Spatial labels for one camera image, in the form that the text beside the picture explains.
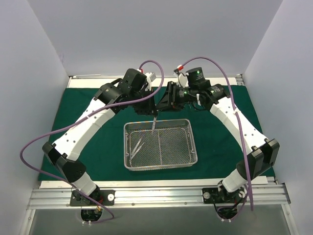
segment wire mesh basket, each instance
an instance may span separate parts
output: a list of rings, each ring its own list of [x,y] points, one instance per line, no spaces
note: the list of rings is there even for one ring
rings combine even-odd
[[[198,161],[189,120],[129,122],[124,125],[124,165],[129,170],[192,166]]]

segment green cloth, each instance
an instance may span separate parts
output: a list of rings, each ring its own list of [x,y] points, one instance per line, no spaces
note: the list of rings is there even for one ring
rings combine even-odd
[[[232,86],[235,103],[246,118],[259,131],[260,123],[249,98],[246,87]],[[57,112],[53,130],[74,123],[87,108],[98,89],[65,90]],[[165,87],[155,96],[159,101]],[[120,111],[94,135],[83,149],[79,160],[87,167],[87,173],[95,181],[133,181],[133,180],[181,180],[223,178],[232,172],[236,163],[243,158],[241,148],[224,127],[210,112],[196,112],[186,106],[181,112],[159,112],[158,120],[180,119],[190,120],[198,154],[198,162],[191,167],[129,171],[124,167],[123,127],[127,122],[153,120],[152,117],[137,115],[132,107]],[[53,135],[52,143],[63,133]],[[61,176],[61,174],[44,157],[42,170]],[[265,175],[274,176],[273,170]],[[40,174],[39,180],[55,180]]]

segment purple cable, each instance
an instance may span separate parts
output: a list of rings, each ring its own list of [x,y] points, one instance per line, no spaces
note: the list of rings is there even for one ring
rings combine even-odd
[[[244,202],[243,202],[243,204],[241,205],[241,207],[240,207],[239,211],[237,212],[237,214],[235,214],[235,216],[230,219],[231,221],[234,220],[235,218],[237,218],[237,216],[240,214],[240,212],[242,212],[242,210],[244,209],[244,206],[245,206],[245,204],[246,204],[247,197],[248,197],[248,193],[246,194],[246,196],[245,196],[245,198],[244,198]],[[219,207],[219,208],[217,209],[217,211],[219,211],[220,209],[229,208],[229,207]],[[219,219],[223,219],[223,218],[221,218],[221,217],[219,216],[219,214],[216,213],[216,215],[217,215],[217,217],[218,217]]]
[[[214,65],[216,65],[219,68],[219,70],[222,72],[222,74],[224,75],[224,77],[226,79],[227,86],[228,86],[229,93],[230,93],[231,104],[232,104],[233,110],[235,111],[236,105],[235,105],[235,101],[234,101],[233,90],[231,89],[228,77],[227,77],[226,73],[224,72],[224,70],[222,69],[222,67],[219,66],[218,63],[216,63],[214,60],[212,60],[212,59],[210,59],[208,57],[204,57],[204,56],[199,56],[199,57],[195,57],[195,58],[192,58],[190,60],[187,60],[185,63],[182,64],[182,66],[184,67],[190,61],[193,61],[193,60],[196,60],[196,59],[208,60],[208,61],[212,62]],[[237,112],[235,114],[236,114],[236,118],[237,118],[237,121],[238,121],[240,140],[241,140],[241,145],[242,145],[243,154],[244,154],[244,161],[245,161],[245,168],[246,168],[246,178],[247,178],[247,181],[248,181],[247,193],[248,193],[249,198],[250,198],[250,207],[251,207],[251,210],[253,211],[252,184],[251,184],[251,177],[250,177],[250,171],[249,171],[248,157],[247,157],[247,154],[246,154],[245,138],[244,138],[243,128],[242,128],[242,125],[241,125],[241,122],[240,122],[239,115],[238,115]]]
[[[153,93],[151,93],[150,95],[148,95],[148,96],[146,96],[146,97],[144,97],[144,98],[141,98],[141,99],[132,100],[132,101],[125,101],[125,102],[120,102],[120,103],[115,103],[115,104],[106,105],[106,106],[104,106],[104,107],[102,107],[102,108],[100,108],[100,109],[98,109],[98,110],[92,112],[92,113],[89,115],[89,117],[91,117],[91,116],[95,115],[96,113],[99,113],[99,112],[101,112],[102,110],[105,110],[105,109],[110,109],[110,108],[112,108],[112,107],[116,107],[116,106],[120,106],[120,105],[129,105],[129,104],[135,104],[135,103],[138,103],[138,102],[145,101],[145,100],[150,99],[151,97],[153,97],[155,94],[157,94],[158,91],[161,89],[161,87],[162,87],[162,85],[163,85],[163,81],[164,81],[164,71],[163,71],[163,68],[161,67],[161,65],[160,65],[157,61],[154,61],[154,60],[146,60],[145,62],[143,62],[143,63],[140,65],[139,68],[141,69],[141,67],[142,67],[143,65],[147,64],[147,63],[154,63],[154,64],[156,64],[156,65],[159,67],[159,69],[161,70],[161,83],[160,83],[160,85],[158,86],[158,88],[157,88]],[[67,126],[67,127],[61,128],[61,129],[59,129],[59,130],[55,130],[55,131],[48,132],[48,133],[46,133],[46,134],[44,134],[44,135],[42,135],[42,136],[39,136],[39,137],[37,137],[37,138],[31,140],[30,142],[28,142],[28,143],[21,149],[21,151],[20,151],[20,160],[21,160],[27,167],[31,168],[32,170],[35,170],[35,171],[37,171],[37,172],[39,172],[39,173],[41,173],[41,174],[45,174],[45,175],[50,176],[50,177],[52,177],[52,178],[55,178],[55,179],[57,179],[57,180],[64,181],[64,182],[68,183],[69,185],[71,185],[73,188],[76,188],[75,185],[73,185],[72,183],[68,182],[68,181],[67,181],[66,179],[64,179],[64,178],[59,177],[59,176],[57,176],[57,175],[51,174],[51,173],[49,173],[49,172],[46,172],[46,171],[44,171],[44,170],[41,170],[41,169],[39,169],[39,168],[36,168],[36,167],[32,166],[32,165],[29,164],[27,161],[25,161],[24,156],[23,156],[23,153],[24,153],[25,149],[26,149],[28,146],[30,146],[33,142],[35,142],[35,141],[37,141],[37,140],[39,140],[39,139],[42,139],[42,138],[44,138],[44,137],[46,137],[46,136],[50,136],[50,135],[54,135],[54,134],[57,134],[57,133],[60,133],[60,132],[63,132],[63,131],[67,131],[68,129],[70,129],[70,128],[74,127],[74,126],[77,126],[78,124],[82,123],[83,121],[86,121],[87,119],[88,119],[88,117],[84,117],[84,118],[82,118],[81,120],[79,120],[79,121],[73,123],[72,125],[69,125],[69,126]],[[97,202],[96,200],[92,199],[91,197],[87,196],[86,194],[84,194],[84,193],[81,192],[80,190],[79,190],[78,192],[79,192],[82,196],[84,196],[85,198],[89,199],[90,201],[92,201],[92,202],[95,203],[96,205],[102,207],[102,208],[105,209],[108,213],[111,214],[111,218],[101,219],[101,220],[98,220],[98,221],[94,221],[94,222],[92,222],[92,223],[101,223],[101,222],[104,222],[104,221],[108,221],[108,220],[114,219],[114,214],[111,212],[110,209],[106,208],[106,207],[103,206],[101,203],[99,203],[99,202]]]

